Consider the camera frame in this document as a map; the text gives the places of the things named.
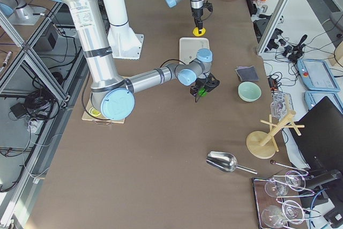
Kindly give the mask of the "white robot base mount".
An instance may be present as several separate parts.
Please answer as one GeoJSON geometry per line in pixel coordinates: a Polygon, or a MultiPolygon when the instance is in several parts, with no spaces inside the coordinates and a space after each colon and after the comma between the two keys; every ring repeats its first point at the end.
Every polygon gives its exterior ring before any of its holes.
{"type": "Polygon", "coordinates": [[[144,36],[136,34],[129,25],[124,0],[103,0],[110,23],[108,41],[113,57],[138,60],[144,36]]]}

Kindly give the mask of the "spare robot base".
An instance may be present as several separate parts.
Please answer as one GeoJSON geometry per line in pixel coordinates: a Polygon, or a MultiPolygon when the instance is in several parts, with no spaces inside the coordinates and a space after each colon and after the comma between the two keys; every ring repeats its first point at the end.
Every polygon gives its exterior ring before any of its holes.
{"type": "Polygon", "coordinates": [[[1,11],[13,25],[33,26],[39,20],[34,15],[36,8],[29,6],[25,0],[1,0],[1,11]]]}

